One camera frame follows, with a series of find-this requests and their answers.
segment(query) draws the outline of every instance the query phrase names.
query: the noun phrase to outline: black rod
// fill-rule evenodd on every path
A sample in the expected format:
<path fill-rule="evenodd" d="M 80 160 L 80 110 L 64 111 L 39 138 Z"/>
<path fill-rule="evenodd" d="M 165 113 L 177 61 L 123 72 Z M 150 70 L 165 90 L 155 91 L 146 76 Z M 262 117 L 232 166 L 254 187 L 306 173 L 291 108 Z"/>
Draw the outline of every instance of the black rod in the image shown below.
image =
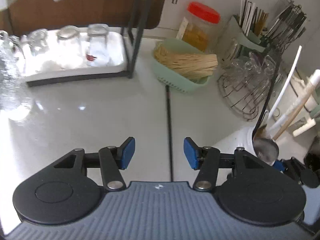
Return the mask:
<path fill-rule="evenodd" d="M 172 124 L 171 124 L 171 102 L 170 102 L 170 87 L 165 86 L 165 95 L 167 101 L 167 125 L 168 125 L 168 140 L 169 140 L 169 169 L 170 169 L 170 181 L 173 179 L 173 155 L 172 155 Z"/>

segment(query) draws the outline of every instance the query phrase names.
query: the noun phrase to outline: metal screw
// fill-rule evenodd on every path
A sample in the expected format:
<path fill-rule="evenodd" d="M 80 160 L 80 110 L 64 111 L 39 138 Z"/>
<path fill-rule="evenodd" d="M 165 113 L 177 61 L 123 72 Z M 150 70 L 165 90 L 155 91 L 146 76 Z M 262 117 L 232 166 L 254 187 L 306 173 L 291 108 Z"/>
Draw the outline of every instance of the metal screw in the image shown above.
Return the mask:
<path fill-rule="evenodd" d="M 211 188 L 211 183 L 206 180 L 201 180 L 196 183 L 198 189 L 209 189 Z"/>
<path fill-rule="evenodd" d="M 108 188 L 111 189 L 121 189 L 123 187 L 123 183 L 121 181 L 115 180 L 115 181 L 110 181 L 107 184 Z"/>

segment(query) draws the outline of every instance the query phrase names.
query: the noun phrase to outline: black circular mount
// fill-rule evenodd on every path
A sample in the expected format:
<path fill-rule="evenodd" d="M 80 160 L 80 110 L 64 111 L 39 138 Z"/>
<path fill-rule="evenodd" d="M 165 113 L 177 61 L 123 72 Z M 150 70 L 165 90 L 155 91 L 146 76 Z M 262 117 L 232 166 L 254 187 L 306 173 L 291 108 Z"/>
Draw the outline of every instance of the black circular mount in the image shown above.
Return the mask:
<path fill-rule="evenodd" d="M 289 223 L 301 215 L 306 203 L 298 183 L 281 173 L 266 173 L 265 169 L 227 180 L 219 187 L 218 198 L 230 215 L 258 226 Z"/>
<path fill-rule="evenodd" d="M 319 186 L 318 176 L 311 169 L 304 169 L 301 171 L 300 180 L 303 184 L 310 188 Z"/>
<path fill-rule="evenodd" d="M 94 181 L 68 169 L 54 169 L 22 182 L 13 194 L 13 205 L 20 218 L 58 225 L 84 217 L 99 199 L 100 189 Z"/>

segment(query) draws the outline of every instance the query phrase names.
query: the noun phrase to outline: drinking glass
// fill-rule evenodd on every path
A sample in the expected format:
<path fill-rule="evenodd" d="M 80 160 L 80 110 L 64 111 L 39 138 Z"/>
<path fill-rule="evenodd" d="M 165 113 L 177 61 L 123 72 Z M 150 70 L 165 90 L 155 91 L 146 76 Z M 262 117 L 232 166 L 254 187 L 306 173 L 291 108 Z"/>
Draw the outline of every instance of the drinking glass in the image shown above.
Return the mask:
<path fill-rule="evenodd" d="M 88 26 L 86 58 L 88 66 L 106 66 L 110 61 L 107 50 L 109 26 L 91 24 Z"/>
<path fill-rule="evenodd" d="M 47 43 L 47 38 L 47 29 L 39 29 L 28 35 L 32 65 L 36 72 L 42 72 L 43 65 L 48 60 L 49 45 Z"/>
<path fill-rule="evenodd" d="M 22 49 L 22 44 L 19 37 L 11 35 L 8 38 L 10 49 L 16 60 L 18 69 L 22 75 L 26 73 L 26 57 Z"/>
<path fill-rule="evenodd" d="M 0 107 L 8 118 L 21 121 L 31 111 L 33 99 L 22 80 L 8 34 L 0 31 Z"/>
<path fill-rule="evenodd" d="M 57 62 L 63 70 L 81 67 L 83 63 L 80 30 L 65 26 L 57 32 L 59 55 Z"/>

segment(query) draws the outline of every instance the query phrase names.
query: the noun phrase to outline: wooden cabinet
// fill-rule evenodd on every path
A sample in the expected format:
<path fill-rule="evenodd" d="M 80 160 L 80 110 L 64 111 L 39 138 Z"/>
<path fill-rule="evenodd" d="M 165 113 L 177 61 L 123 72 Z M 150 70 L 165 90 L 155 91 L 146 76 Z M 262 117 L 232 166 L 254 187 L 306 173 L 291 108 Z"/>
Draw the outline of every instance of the wooden cabinet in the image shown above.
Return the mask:
<path fill-rule="evenodd" d="M 4 30 L 9 34 L 12 34 L 8 10 L 0 11 L 0 30 Z"/>
<path fill-rule="evenodd" d="M 13 32 L 16 35 L 65 25 L 87 26 L 106 23 L 110 26 L 128 24 L 134 0 L 16 0 L 9 7 Z M 158 25 L 164 0 L 153 0 L 147 28 Z"/>

